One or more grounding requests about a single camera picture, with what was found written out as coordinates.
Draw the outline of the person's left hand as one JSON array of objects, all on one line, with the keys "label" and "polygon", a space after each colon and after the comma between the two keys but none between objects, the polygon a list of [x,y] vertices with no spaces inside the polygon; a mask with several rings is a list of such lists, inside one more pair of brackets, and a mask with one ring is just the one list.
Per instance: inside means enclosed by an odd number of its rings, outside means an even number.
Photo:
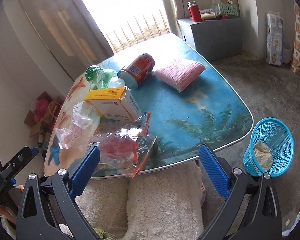
[{"label": "person's left hand", "polygon": [[[11,198],[13,204],[13,207],[18,208],[21,196],[23,193],[24,185],[18,185],[16,187],[13,187],[8,192],[8,196]],[[7,220],[12,222],[14,225],[17,224],[17,213],[18,211],[13,211],[13,207],[0,205],[0,215],[4,216]]]}]

